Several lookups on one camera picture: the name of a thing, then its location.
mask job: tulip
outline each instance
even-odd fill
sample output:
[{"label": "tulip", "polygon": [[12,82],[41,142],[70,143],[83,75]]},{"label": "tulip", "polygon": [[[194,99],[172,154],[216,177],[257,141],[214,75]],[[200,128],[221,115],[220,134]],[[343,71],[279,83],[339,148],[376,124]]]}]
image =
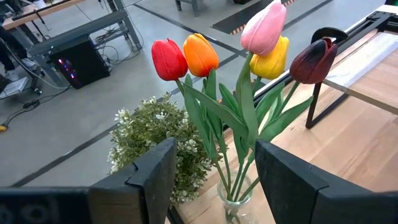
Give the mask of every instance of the tulip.
[{"label": "tulip", "polygon": [[178,80],[188,72],[187,61],[178,45],[170,39],[154,42],[152,59],[158,76],[165,81]]},{"label": "tulip", "polygon": [[336,54],[337,45],[329,38],[317,40],[293,60],[290,74],[300,83],[320,83],[328,75]]},{"label": "tulip", "polygon": [[288,46],[288,38],[280,36],[277,45],[270,54],[253,56],[250,61],[251,72],[268,80],[278,78],[285,70]]},{"label": "tulip", "polygon": [[256,55],[269,54],[278,42],[286,18],[286,8],[275,0],[253,16],[243,29],[241,44]]},{"label": "tulip", "polygon": [[187,37],[183,45],[188,68],[196,77],[207,77],[212,68],[218,68],[218,56],[214,48],[201,34]]}]

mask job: pink tulip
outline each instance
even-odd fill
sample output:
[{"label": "pink tulip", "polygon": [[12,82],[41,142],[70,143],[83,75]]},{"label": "pink tulip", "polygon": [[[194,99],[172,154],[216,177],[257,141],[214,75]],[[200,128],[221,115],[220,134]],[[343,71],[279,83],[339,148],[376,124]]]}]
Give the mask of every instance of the pink tulip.
[{"label": "pink tulip", "polygon": [[280,0],[272,1],[246,24],[241,36],[243,48],[260,56],[271,53],[278,43],[285,18],[285,6]]}]

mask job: concrete floor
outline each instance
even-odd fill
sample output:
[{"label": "concrete floor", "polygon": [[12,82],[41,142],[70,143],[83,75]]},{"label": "concrete floor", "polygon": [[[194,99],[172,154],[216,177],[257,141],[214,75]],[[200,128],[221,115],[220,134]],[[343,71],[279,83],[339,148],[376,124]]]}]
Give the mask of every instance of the concrete floor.
[{"label": "concrete floor", "polygon": [[[174,1],[144,0],[140,6],[157,11],[167,17],[186,25],[187,27],[214,37],[234,49],[241,50],[239,34],[230,36],[210,28],[211,24],[218,22],[220,16],[213,12],[211,0],[206,2],[207,7],[202,7],[201,15],[193,17],[189,5],[183,4],[183,11],[177,12]],[[295,7],[308,7],[306,1],[300,0],[288,9],[298,10]],[[347,29],[349,26],[366,16],[385,0],[333,0],[319,10],[302,19],[283,33],[290,39],[288,64],[304,49],[313,32],[321,27],[337,27]],[[158,78],[152,64],[150,47],[154,40],[171,38],[182,46],[187,30],[165,21],[134,4],[138,0],[125,0],[127,10],[139,38],[144,43],[144,48],[134,59],[114,65],[109,78],[102,79],[80,90],[68,90],[37,109],[17,117],[10,124],[9,130],[0,135],[0,186],[12,185],[25,176],[39,170],[53,160],[74,150],[83,143],[104,132],[114,125],[114,114],[121,108],[133,110],[139,102],[150,96],[160,97],[165,91],[176,88],[173,82],[164,82]],[[235,13],[237,9],[247,6],[235,6],[226,0],[216,0],[214,3],[223,6],[223,15]],[[85,1],[78,5],[90,19],[105,15],[106,8],[102,8],[97,1]],[[50,31],[45,31],[40,21],[37,24],[46,34],[54,36],[71,28],[80,26],[89,19],[73,6],[50,16],[44,17]],[[103,32],[93,34],[92,38]],[[117,48],[119,58],[124,58],[130,53],[129,46],[123,38],[109,43]],[[212,44],[220,60],[234,55],[234,52]],[[105,54],[111,58],[116,57],[113,49],[107,48]],[[243,64],[244,58],[237,56],[218,70],[218,81],[233,89],[237,70]],[[58,93],[47,85],[43,85],[44,95]],[[19,102],[37,98],[30,92],[0,101],[0,121],[5,120],[9,114],[21,108]],[[172,98],[182,104],[182,96],[178,93]],[[78,154],[55,166],[40,177],[30,181],[26,186],[86,186],[91,185],[106,176],[110,164],[106,162],[109,149],[112,147],[110,136],[94,141],[89,147]]]}]

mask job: dark red tulip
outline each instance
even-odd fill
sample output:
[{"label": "dark red tulip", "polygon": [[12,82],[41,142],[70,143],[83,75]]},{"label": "dark red tulip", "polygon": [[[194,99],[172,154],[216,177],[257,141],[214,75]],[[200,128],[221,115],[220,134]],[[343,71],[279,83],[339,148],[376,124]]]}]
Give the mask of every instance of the dark red tulip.
[{"label": "dark red tulip", "polygon": [[165,81],[178,80],[187,74],[187,61],[178,45],[170,39],[154,42],[152,59],[158,76]]},{"label": "dark red tulip", "polygon": [[290,66],[294,80],[303,84],[322,82],[329,73],[337,54],[337,45],[322,38],[301,52]]}]

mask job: green shrub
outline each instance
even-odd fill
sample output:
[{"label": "green shrub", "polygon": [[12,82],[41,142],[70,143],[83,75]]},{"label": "green shrub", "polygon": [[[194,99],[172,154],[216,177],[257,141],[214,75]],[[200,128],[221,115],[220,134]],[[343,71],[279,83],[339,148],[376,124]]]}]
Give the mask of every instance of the green shrub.
[{"label": "green shrub", "polygon": [[170,198],[171,205],[189,202],[198,196],[206,172],[213,165],[208,159],[198,130],[188,117],[185,108],[178,109],[170,102],[170,95],[163,101],[153,97],[144,100],[131,114],[119,110],[115,120],[118,127],[111,131],[114,147],[108,156],[112,163],[110,173],[116,172],[168,137],[177,139],[177,170],[175,185]]}]

